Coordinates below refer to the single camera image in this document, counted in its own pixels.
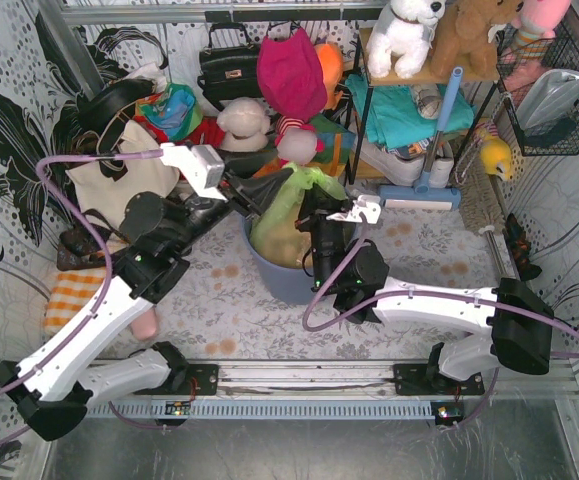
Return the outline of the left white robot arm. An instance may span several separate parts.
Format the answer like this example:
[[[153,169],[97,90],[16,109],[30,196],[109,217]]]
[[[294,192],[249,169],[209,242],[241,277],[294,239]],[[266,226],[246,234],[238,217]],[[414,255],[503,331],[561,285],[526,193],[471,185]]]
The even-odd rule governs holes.
[[[130,323],[154,308],[190,267],[192,247],[231,212],[263,214],[292,170],[241,178],[226,168],[209,145],[164,144],[157,150],[118,154],[118,161],[155,159],[176,168],[193,194],[176,204],[150,191],[125,207],[116,254],[61,191],[47,178],[53,163],[91,163],[97,155],[59,155],[39,161],[36,173],[91,234],[104,255],[105,278],[91,300],[45,345],[27,358],[0,362],[0,388],[16,404],[27,429],[53,441],[72,431],[89,408],[156,388],[176,391],[187,382],[188,362],[168,342],[131,359],[92,366],[99,353]]]

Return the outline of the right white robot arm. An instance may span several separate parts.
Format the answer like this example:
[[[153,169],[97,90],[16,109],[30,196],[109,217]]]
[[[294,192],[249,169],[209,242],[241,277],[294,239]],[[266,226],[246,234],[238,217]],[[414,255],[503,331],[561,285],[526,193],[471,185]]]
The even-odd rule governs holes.
[[[314,298],[333,297],[344,319],[418,322],[465,333],[457,342],[434,345],[425,364],[395,370],[399,394],[479,395],[476,376],[498,367],[548,373],[554,316],[536,294],[513,278],[493,288],[463,290],[396,279],[373,241],[350,236],[352,224],[367,227],[379,216],[374,197],[338,199],[314,186],[304,195],[295,226],[310,235]]]

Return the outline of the green plastic trash bag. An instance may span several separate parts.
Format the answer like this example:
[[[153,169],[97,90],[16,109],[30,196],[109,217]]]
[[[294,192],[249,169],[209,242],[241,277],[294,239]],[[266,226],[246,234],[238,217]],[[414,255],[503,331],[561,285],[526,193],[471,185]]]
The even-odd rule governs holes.
[[[254,250],[274,265],[298,269],[311,246],[308,232],[295,228],[305,194],[314,186],[321,187],[337,200],[347,198],[339,181],[317,167],[288,163],[282,171],[292,174],[283,184],[270,207],[252,224],[249,241]]]

